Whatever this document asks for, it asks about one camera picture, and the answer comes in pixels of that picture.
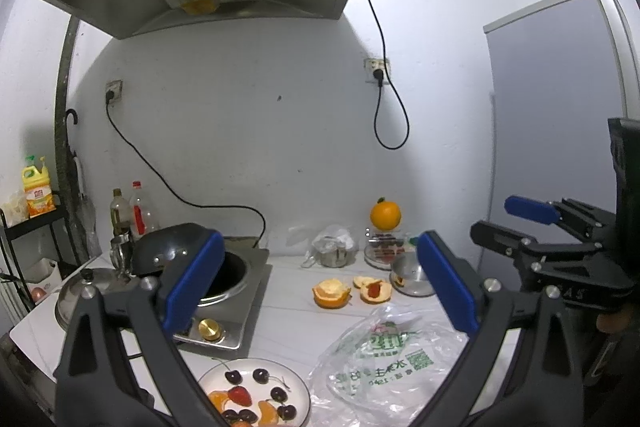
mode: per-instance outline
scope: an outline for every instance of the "black plug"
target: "black plug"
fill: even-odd
[[[385,72],[380,68],[373,70],[373,78],[378,81],[378,87],[382,87],[382,83],[385,81]]]

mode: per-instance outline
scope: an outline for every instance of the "pot lid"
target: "pot lid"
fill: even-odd
[[[93,286],[103,295],[124,288],[129,279],[119,278],[113,268],[82,268],[63,285],[56,304],[56,319],[63,330],[71,322],[82,288]]]

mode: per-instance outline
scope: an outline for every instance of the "white marble countertop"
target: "white marble countertop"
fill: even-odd
[[[198,379],[221,360],[239,357],[256,357],[274,360],[291,368],[303,379],[318,361],[318,357],[345,330],[359,322],[372,312],[374,307],[364,303],[354,293],[350,303],[338,310],[319,308],[314,300],[311,288],[324,279],[337,278],[351,285],[354,275],[388,277],[386,272],[376,270],[358,254],[356,262],[344,268],[325,268],[318,264],[311,268],[301,268],[302,257],[277,256],[271,254],[267,268],[258,288],[257,298],[252,306],[246,327],[243,346],[238,351],[194,350],[191,346],[180,346],[180,353],[187,366]],[[99,258],[89,266],[99,267],[111,264],[107,259]],[[10,333],[14,343],[49,378],[55,380],[53,371],[60,360],[65,332],[54,317],[54,308],[58,293],[53,293],[29,313]],[[411,298],[394,291],[392,302],[410,305],[415,309],[424,306],[425,300]],[[443,316],[444,311],[436,307]],[[135,335],[123,331],[122,338],[127,353],[139,352]],[[516,335],[511,335],[505,348],[513,350]],[[162,397],[158,393],[142,358],[131,360],[134,373],[141,387],[148,390],[156,399],[155,407],[168,412]]]

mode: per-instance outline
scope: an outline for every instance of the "plate of fruit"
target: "plate of fruit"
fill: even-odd
[[[198,383],[233,427],[300,427],[309,415],[311,399],[302,378],[271,360],[221,362]]]

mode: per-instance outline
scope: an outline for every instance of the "qr code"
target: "qr code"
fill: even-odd
[[[409,353],[406,356],[406,359],[416,371],[424,369],[425,367],[429,367],[433,363],[433,360],[431,360],[429,358],[429,355],[424,352],[424,349]]]

